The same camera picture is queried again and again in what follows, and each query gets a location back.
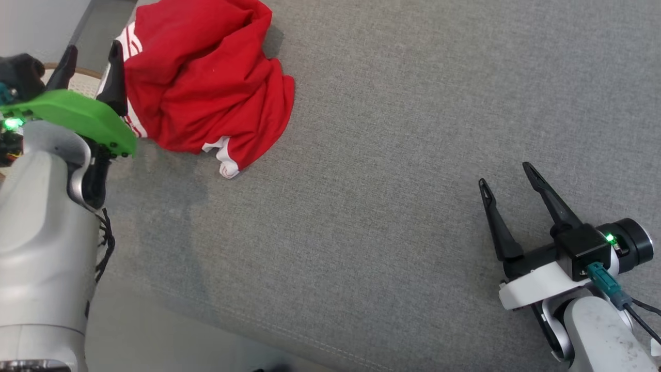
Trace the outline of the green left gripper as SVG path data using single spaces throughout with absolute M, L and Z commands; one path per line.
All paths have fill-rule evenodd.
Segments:
M 122 43 L 114 40 L 111 45 L 96 100 L 68 90 L 77 57 L 77 47 L 68 45 L 45 85 L 47 92 L 24 103 L 0 104 L 0 113 L 42 119 L 104 144 L 117 156 L 134 156 L 137 137 L 120 117 L 128 114 Z

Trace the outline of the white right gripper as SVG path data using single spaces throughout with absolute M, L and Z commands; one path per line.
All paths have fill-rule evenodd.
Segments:
M 539 193 L 552 217 L 550 235 L 553 238 L 564 231 L 574 230 L 583 225 L 581 219 L 530 162 L 523 162 L 522 167 L 533 190 Z M 520 259 L 524 255 L 524 250 L 506 226 L 486 179 L 479 179 L 479 190 L 498 261 L 510 262 Z M 625 218 L 596 228 L 603 235 L 612 235 L 622 252 L 626 253 L 625 256 L 620 257 L 618 252 L 611 248 L 611 263 L 608 271 L 613 277 L 652 260 L 654 256 L 652 239 L 638 222 Z M 558 263 L 552 262 L 503 285 L 498 296 L 503 307 L 512 310 L 556 297 L 590 283 L 587 277 L 581 281 L 571 280 Z

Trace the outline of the grey fabric sofa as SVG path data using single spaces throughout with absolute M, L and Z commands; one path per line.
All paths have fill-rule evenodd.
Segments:
M 479 179 L 550 242 L 523 162 L 584 221 L 647 229 L 619 280 L 661 307 L 661 0 L 263 2 L 287 130 L 231 180 L 150 141 L 114 163 L 91 370 L 563 370 L 498 298 Z

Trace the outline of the cream perforated basket brown rim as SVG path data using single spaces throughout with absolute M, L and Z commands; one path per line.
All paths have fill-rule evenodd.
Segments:
M 44 74 L 41 80 L 44 84 L 47 84 L 54 73 L 57 64 L 54 62 L 47 62 L 43 64 L 43 66 Z M 95 99 L 97 94 L 99 94 L 99 86 L 101 85 L 102 78 L 103 74 L 97 71 L 76 68 L 74 76 L 69 80 L 68 89 L 76 91 L 78 94 L 84 95 L 90 99 Z

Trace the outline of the red white-trimmed garment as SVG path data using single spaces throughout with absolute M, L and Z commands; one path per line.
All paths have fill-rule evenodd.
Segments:
M 116 36 L 136 137 L 168 151 L 215 151 L 234 178 L 290 122 L 295 80 L 263 49 L 272 11 L 261 0 L 158 0 Z

